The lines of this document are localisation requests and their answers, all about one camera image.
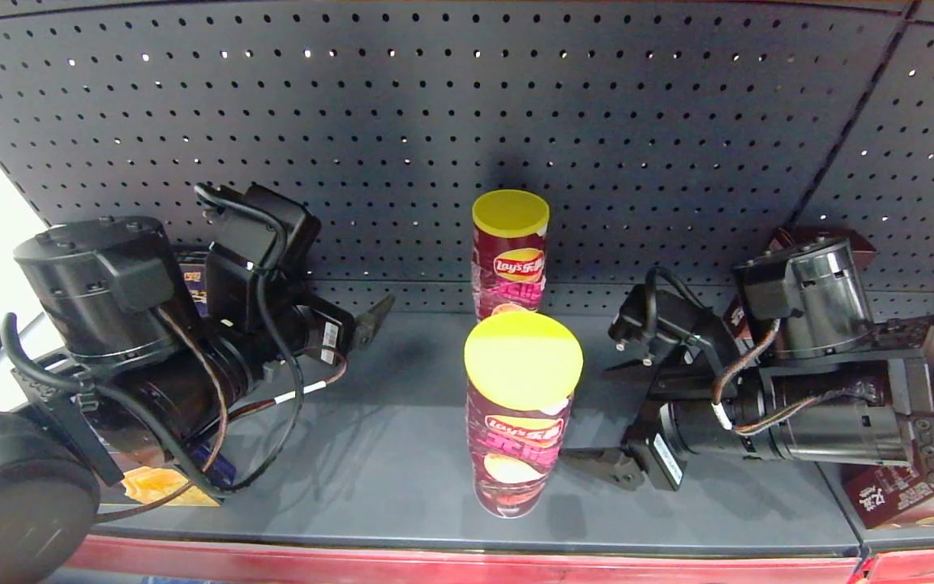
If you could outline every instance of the robotic arm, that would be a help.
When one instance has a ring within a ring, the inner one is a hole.
[[[657,291],[658,276],[681,296]],[[934,482],[934,315],[874,323],[845,239],[734,266],[759,340],[741,354],[726,323],[656,267],[609,336],[639,358],[606,373],[653,381],[622,444],[561,451],[627,489],[678,491],[697,454],[913,465]]]
[[[248,487],[274,461],[297,414],[263,465],[234,482],[214,465],[226,411],[277,361],[299,384],[300,408],[306,388],[297,358],[344,368],[392,309],[389,296],[356,318],[311,293],[301,274],[321,223],[300,204],[260,186],[245,195],[196,190],[219,223],[207,258],[207,318],[156,219],[67,223],[15,249],[64,347],[30,359],[15,316],[0,328],[28,399],[0,413],[0,582],[40,580],[93,522],[119,518],[96,515],[96,476],[108,485],[122,479],[103,441],[142,465],[177,462],[216,498]],[[216,425],[212,449],[205,439]]]

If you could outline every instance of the potato chip image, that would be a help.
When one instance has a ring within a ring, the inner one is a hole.
[[[125,473],[122,485],[125,485],[125,496],[140,503],[152,503],[162,496],[171,495],[182,485],[186,484],[186,477],[174,469],[152,469],[141,466],[138,469]],[[174,501],[166,503],[178,507],[218,507],[217,501],[204,495],[197,487],[178,496]]]
[[[492,314],[497,315],[500,313],[520,313],[520,311],[529,311],[526,307],[519,307],[515,303],[503,303],[492,309]]]
[[[503,454],[486,454],[485,470],[490,477],[503,484],[522,484],[545,476],[528,462],[518,461],[516,458]]]

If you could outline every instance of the lay's chip can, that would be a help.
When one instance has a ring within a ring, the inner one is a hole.
[[[478,320],[504,311],[536,311],[546,285],[550,207],[523,190],[479,196],[474,214],[471,292]]]

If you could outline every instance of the store shelf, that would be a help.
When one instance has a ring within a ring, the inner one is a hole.
[[[566,444],[615,444],[644,385],[597,381],[623,358],[607,340],[607,318],[561,320],[587,359]],[[391,315],[374,346],[352,355],[347,377],[308,398],[300,432],[250,491],[221,508],[159,509],[100,533],[704,557],[844,556],[859,546],[816,467],[794,463],[696,459],[678,494],[649,485],[623,492],[560,466],[533,513],[491,517],[475,500],[464,426],[461,348],[473,322],[471,315]],[[272,424],[262,417],[234,425],[230,458],[246,462],[271,439]]]

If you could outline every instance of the cardboard box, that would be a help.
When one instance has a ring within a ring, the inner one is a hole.
[[[934,484],[912,466],[867,466],[845,491],[868,529],[934,527]]]
[[[878,255],[878,250],[871,245],[866,237],[842,228],[797,228],[786,229],[777,228],[773,230],[773,237],[770,243],[766,244],[768,251],[778,251],[785,247],[793,247],[801,243],[811,243],[818,237],[847,237],[850,247],[853,251],[853,263],[856,263],[856,269],[863,271],[874,261],[874,256]],[[752,333],[748,330],[748,319],[745,318],[744,309],[741,307],[741,300],[737,296],[730,302],[726,308],[726,314],[723,315],[726,321],[726,327],[733,333],[735,339],[752,339]]]
[[[121,454],[111,444],[103,441],[108,454],[118,464],[118,468],[125,473],[125,479],[113,487],[107,487],[103,481],[100,482],[100,506],[101,511],[116,511],[126,509],[137,505],[152,503],[162,496],[174,492],[175,489],[186,484],[186,475],[181,470],[175,468],[175,465],[165,466],[142,466],[132,458]],[[194,459],[197,462],[207,459],[211,448],[208,444],[201,444],[194,452]],[[212,480],[222,484],[233,484],[236,476],[236,468],[233,463],[226,461],[225,457],[219,456],[212,470],[208,473],[212,475]],[[168,506],[175,507],[218,507],[219,502],[211,496],[205,495],[199,488],[193,487],[177,499],[167,503]]]
[[[193,303],[201,316],[208,315],[208,292],[204,288],[204,261],[208,258],[207,249],[196,247],[175,248],[175,259],[182,270],[182,279],[186,281],[186,289],[193,296]]]

